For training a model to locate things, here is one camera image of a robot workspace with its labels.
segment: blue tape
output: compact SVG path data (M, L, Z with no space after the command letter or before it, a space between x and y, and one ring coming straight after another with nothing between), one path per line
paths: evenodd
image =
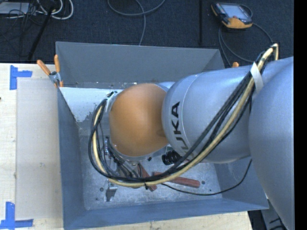
M15 204L11 202L5 203L5 220L1 220L0 229L15 230L15 228L27 228L33 224L33 219L15 221Z
M31 76L32 71L18 71L17 67L11 65L10 90L17 89L17 78L30 78Z

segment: black connector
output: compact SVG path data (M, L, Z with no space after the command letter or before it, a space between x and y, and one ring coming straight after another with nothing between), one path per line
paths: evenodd
M176 163L182 157L175 151L168 151L166 154L162 155L162 161L165 165L170 165Z

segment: yellow cable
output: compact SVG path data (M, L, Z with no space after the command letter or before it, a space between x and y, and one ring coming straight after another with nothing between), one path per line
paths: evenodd
M274 59L277 60L278 59L278 44L273 44L266 52L264 52L263 56L261 57L259 63L258 63L258 69L259 71L262 70L263 65L266 61L266 59L272 54L274 53ZM121 185L121 186L125 186L125 187L140 187L140 186L152 186L152 185L157 185L157 184L161 184L161 183L165 183L165 182L169 182L173 179L175 179L176 177L182 175L183 173L185 173L186 171L188 171L190 168L194 167L196 164L198 164L200 161L202 161L206 156L208 156L208 154L217 146L217 144L222 140L222 138L224 137L224 135L226 134L228 128L231 126L231 124L235 121L236 117L239 115L239 112L241 110L241 108L243 107L244 103L246 102L247 98L249 97L253 86L254 86L254 79L251 78L242 97L240 98L236 108L234 109L233 113L231 114L231 116L229 117L228 121L226 122L225 126L222 128L221 132L215 137L215 139L209 144L209 146L202 151L201 153L199 153L194 160L192 160L188 165L186 165L184 168L182 168L180 171L175 172L169 176L166 176L162 179L158 179L155 181L151 181L151 182L139 182L139 183L127 183L127 182L121 182L118 181L116 179L113 178L109 178L109 181L112 183L115 183L117 185ZM97 122L98 116L101 113L101 109L100 108L96 114L95 117L95 121L94 121L94 125ZM101 168L101 170L103 172L106 172L105 169L103 168L103 166L101 165L101 162L99 160L99 156L98 156L98 152L97 152L97 144L96 144L96 132L94 132L93 135L93 150L94 150L94 155L95 155L95 159L96 162L99 166L99 168Z

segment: cable bundle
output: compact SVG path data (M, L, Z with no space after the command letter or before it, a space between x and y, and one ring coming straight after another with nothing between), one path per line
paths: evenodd
M262 74L264 67L269 60L269 57L273 54L273 59L278 59L278 44L273 44L269 49L261 53L256 64L259 72ZM242 114L244 113L246 107L251 104L251 98L255 89L254 79L249 72L242 81L238 84L236 89L233 91L232 95L224 103L220 111L213 118L211 123L206 127L197 141L188 150L188 152L182 156L172 167L170 167L165 172L160 175L149 176L149 177L120 177L114 172L110 171L110 168L105 163L103 156L101 155L102 149L100 148L100 142L98 138L98 126L103 117L104 108L107 103L107 98L105 98L99 106L96 108L92 120L91 134L88 144L88 152L92 165L94 168L101 173L103 176L107 177L111 183L118 184L126 187L141 187L163 184L169 182L176 177L182 175L190 168L201 162L209 153L229 135L235 125L238 123ZM199 144L204 140L204 138L209 134L209 139L200 151L200 153L193 159L184 163L186 158L199 146Z

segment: black floor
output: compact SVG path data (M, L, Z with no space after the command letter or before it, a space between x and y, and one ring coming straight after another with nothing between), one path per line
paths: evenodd
M62 0L63 9L47 22L37 45L35 40L46 21L46 15L35 12L37 0L8 1L34 6L21 18L14 18L13 11L0 15L1 63L41 59L53 64L56 41L217 48L226 67L234 61L250 65L272 43L279 43L280 58L294 54L294 0L165 0L145 17L122 15L110 6L121 13L141 13L142 8L149 11L163 0L71 0L73 13L68 19L71 5ZM39 2L46 11L53 4L51 0ZM213 2L244 5L254 25L246 31L226 31L211 10ZM219 40L220 28L225 45ZM265 230L260 211L250 212L250 219L254 230Z

